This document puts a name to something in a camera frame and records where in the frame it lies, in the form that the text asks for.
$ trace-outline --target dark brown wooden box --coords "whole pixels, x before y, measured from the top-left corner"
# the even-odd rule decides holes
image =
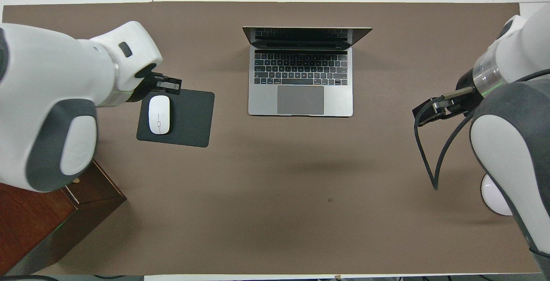
[[[79,180],[50,193],[0,183],[0,275],[54,264],[126,200],[95,160]]]

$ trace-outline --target laptop screen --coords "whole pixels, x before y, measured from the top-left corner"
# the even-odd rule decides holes
[[[372,28],[243,27],[250,44],[342,44],[351,46]]]

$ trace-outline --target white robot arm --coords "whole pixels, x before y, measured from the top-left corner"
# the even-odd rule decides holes
[[[97,144],[96,107],[179,93],[138,22],[90,40],[0,23],[0,183],[47,192],[78,177]]]
[[[413,113],[419,125],[460,113],[467,115],[465,121],[472,119],[474,153],[550,280],[549,68],[550,3],[527,20],[510,19],[456,91],[426,101]],[[434,188],[437,173],[430,173]]]

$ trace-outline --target table surface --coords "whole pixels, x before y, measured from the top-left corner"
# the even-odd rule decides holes
[[[139,103],[98,109],[96,159],[128,201],[40,273],[535,272],[483,204],[467,131],[433,191],[411,109],[454,89],[517,4],[126,3],[8,6],[4,22],[90,38],[141,22],[185,89],[216,95],[208,148],[135,138]],[[247,114],[242,26],[371,26],[351,118]],[[460,118],[420,129],[432,162]]]

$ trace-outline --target silver laptop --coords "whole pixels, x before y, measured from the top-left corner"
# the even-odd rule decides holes
[[[243,27],[251,115],[351,116],[351,46],[372,28]]]

